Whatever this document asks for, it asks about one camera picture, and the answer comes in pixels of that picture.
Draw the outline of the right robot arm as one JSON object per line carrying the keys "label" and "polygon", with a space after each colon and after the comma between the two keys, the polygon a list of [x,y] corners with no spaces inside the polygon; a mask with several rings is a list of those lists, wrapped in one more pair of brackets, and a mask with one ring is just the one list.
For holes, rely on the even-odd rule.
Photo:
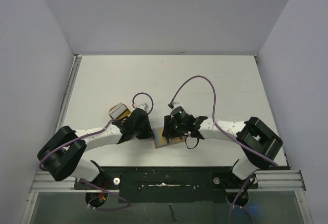
{"label": "right robot arm", "polygon": [[223,121],[207,116],[194,117],[178,106],[164,117],[163,137],[191,137],[231,140],[241,146],[245,156],[237,161],[228,175],[231,186],[239,188],[257,170],[277,167],[274,162],[282,148],[281,138],[262,120],[251,117],[246,121]]}

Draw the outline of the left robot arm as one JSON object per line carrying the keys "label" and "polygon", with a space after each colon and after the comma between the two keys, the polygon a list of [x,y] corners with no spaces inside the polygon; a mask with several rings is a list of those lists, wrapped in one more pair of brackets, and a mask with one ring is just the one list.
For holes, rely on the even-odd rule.
{"label": "left robot arm", "polygon": [[49,172],[55,181],[68,177],[83,179],[92,188],[104,184],[100,166],[93,160],[82,159],[85,152],[107,145],[118,145],[133,138],[153,137],[146,104],[135,108],[123,120],[110,120],[103,128],[73,130],[61,127],[40,149],[39,167]]}

